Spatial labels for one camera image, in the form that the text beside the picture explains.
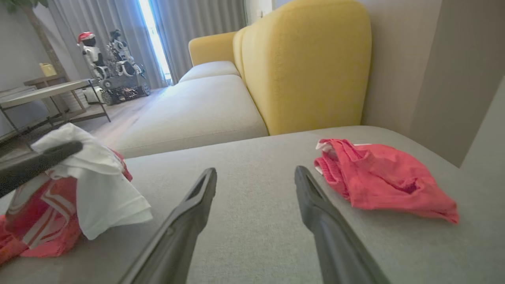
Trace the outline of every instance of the floor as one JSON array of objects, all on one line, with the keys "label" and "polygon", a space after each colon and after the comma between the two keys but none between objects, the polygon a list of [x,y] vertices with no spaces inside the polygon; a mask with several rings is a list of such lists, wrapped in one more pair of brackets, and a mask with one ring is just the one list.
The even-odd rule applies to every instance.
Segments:
[{"label": "floor", "polygon": [[[169,88],[155,89],[152,90],[149,97],[141,97],[118,105],[105,106],[105,110],[111,122],[109,122],[106,117],[99,117],[77,122],[75,125],[91,133],[102,141],[104,145],[114,149],[114,145],[118,139],[159,99],[168,96],[168,91]],[[49,124],[46,124],[26,134],[24,139],[32,143],[49,130]],[[0,144],[0,161],[15,157],[27,151],[29,150],[22,139],[11,139]]]}]

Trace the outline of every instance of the red hat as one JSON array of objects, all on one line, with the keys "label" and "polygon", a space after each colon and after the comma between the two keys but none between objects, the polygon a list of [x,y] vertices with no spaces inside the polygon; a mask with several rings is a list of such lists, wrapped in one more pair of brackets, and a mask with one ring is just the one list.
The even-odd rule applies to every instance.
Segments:
[{"label": "red hat", "polygon": [[84,32],[82,34],[79,35],[79,37],[77,38],[77,44],[80,44],[81,41],[83,40],[87,40],[87,39],[92,39],[94,38],[94,34],[90,31],[87,31],[87,32]]}]

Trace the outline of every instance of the gray curtain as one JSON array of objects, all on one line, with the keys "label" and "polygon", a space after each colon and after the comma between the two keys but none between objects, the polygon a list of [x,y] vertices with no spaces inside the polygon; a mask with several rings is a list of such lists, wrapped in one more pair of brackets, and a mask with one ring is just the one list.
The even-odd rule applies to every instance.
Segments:
[{"label": "gray curtain", "polygon": [[97,46],[106,54],[109,33],[121,30],[122,39],[137,64],[146,69],[151,88],[166,87],[167,81],[155,57],[138,0],[54,0],[49,9],[58,30],[83,78],[90,76],[77,36],[86,31],[96,35]]},{"label": "gray curtain", "polygon": [[192,67],[188,43],[245,26],[243,0],[151,0],[172,80]]}]

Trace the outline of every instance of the crumpled red cloth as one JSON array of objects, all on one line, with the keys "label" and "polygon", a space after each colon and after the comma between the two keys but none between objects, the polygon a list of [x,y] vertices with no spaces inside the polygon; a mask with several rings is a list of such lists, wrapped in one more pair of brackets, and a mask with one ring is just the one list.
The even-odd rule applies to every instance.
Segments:
[{"label": "crumpled red cloth", "polygon": [[410,212],[457,224],[456,202],[416,158],[380,144],[355,146],[346,139],[322,139],[314,166],[353,207]]},{"label": "crumpled red cloth", "polygon": [[[123,175],[133,179],[123,161]],[[0,264],[18,255],[56,257],[72,249],[81,229],[76,213],[73,177],[50,179],[45,173],[16,189],[5,215],[0,215]]]}]

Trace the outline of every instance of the humanoid robot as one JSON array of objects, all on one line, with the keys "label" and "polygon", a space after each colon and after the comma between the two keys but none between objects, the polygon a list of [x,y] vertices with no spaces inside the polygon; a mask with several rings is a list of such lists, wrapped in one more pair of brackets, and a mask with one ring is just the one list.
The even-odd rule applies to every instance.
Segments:
[{"label": "humanoid robot", "polygon": [[110,33],[111,39],[106,46],[109,60],[105,60],[96,47],[93,33],[84,32],[77,39],[79,46],[83,44],[82,54],[88,67],[103,89],[102,100],[109,106],[151,93],[149,86],[139,80],[139,76],[145,79],[145,70],[135,63],[126,42],[119,41],[119,32]]},{"label": "humanoid robot", "polygon": [[96,47],[95,35],[91,32],[84,32],[79,35],[77,44],[84,45],[82,47],[82,54],[88,64],[88,67],[93,72],[95,77],[99,80],[104,80],[111,77],[108,66],[105,64],[104,57],[100,49]]}]

